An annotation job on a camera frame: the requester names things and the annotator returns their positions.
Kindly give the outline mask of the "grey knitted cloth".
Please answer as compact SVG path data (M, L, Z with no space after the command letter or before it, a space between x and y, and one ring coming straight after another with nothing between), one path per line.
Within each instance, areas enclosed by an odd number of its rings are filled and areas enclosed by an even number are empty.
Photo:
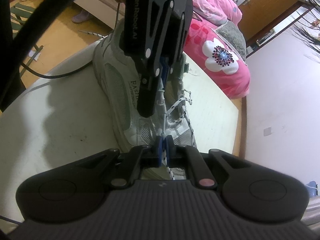
M244 61L246 60L246 41L236 24L232 21L227 21L215 31L232 45Z

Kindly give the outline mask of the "white wall switch plate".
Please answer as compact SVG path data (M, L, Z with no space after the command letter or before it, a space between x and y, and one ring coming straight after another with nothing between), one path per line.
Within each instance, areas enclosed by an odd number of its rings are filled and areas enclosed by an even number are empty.
M271 135L272 134L272 127L268 127L268 128L265 128L264 130L263 130L263 135L265 136L265 137L267 137L267 136L269 136L269 135Z

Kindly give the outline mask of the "white black speckled shoelace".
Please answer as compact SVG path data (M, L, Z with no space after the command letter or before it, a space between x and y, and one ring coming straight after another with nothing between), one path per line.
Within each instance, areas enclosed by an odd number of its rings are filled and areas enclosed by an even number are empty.
M180 90L177 98L170 92L165 94L163 88L158 91L156 111L159 114L159 133L162 138L172 136L174 143L178 145L189 145L196 147L194 129L192 127L187 105L191 105L191 94L188 90Z

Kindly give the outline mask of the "brown wooden door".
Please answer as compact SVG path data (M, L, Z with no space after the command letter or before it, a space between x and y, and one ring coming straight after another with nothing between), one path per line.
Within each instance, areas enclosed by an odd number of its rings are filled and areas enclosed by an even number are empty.
M290 9L297 0L245 0L239 9L242 19L238 27L246 41Z

